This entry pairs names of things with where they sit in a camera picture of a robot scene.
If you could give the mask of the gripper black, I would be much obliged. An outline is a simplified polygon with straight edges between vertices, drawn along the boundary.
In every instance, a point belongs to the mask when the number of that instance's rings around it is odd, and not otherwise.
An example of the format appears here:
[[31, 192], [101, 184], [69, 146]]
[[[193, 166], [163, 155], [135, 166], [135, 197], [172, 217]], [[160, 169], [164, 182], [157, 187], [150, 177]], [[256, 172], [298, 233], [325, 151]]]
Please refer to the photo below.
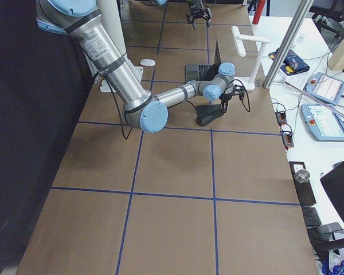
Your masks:
[[203, 3], [202, 0], [188, 0], [187, 2], [189, 7], [189, 13], [186, 15], [187, 23], [193, 26], [193, 29], [196, 30], [195, 25], [195, 16], [202, 16], [202, 18], [206, 21], [207, 27], [210, 26], [210, 22], [212, 19], [212, 12], [210, 8]]
[[222, 112], [227, 112], [228, 110], [228, 101], [232, 99], [234, 96], [233, 88], [226, 89], [220, 96], [219, 99], [221, 100], [220, 106]]

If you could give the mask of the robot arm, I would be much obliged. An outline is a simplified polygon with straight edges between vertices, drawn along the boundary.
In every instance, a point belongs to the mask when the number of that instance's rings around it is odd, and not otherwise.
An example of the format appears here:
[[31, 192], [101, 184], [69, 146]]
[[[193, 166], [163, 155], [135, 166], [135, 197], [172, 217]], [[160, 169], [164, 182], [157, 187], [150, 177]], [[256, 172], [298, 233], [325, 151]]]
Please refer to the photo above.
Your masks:
[[167, 123], [169, 107], [195, 96], [223, 99], [234, 90], [235, 68], [229, 62], [222, 63], [209, 81], [190, 81], [157, 96], [144, 89], [127, 58], [115, 1], [36, 1], [36, 9], [42, 30], [68, 35], [80, 44], [123, 100], [124, 120], [134, 128], [158, 132]]

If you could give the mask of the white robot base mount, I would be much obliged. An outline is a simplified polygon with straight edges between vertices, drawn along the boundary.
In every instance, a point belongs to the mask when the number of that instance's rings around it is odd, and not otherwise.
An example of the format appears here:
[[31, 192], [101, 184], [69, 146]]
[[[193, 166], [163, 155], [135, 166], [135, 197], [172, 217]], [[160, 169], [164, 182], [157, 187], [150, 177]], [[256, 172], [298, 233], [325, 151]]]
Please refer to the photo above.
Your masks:
[[120, 51], [121, 55], [126, 59], [127, 64], [129, 64], [133, 74], [140, 83], [142, 79], [143, 69], [138, 66], [135, 67], [128, 58], [117, 0], [98, 0], [96, 1], [96, 4], [102, 14], [101, 23], [103, 24], [103, 27], [105, 28], [107, 34], [110, 36], [117, 49]]

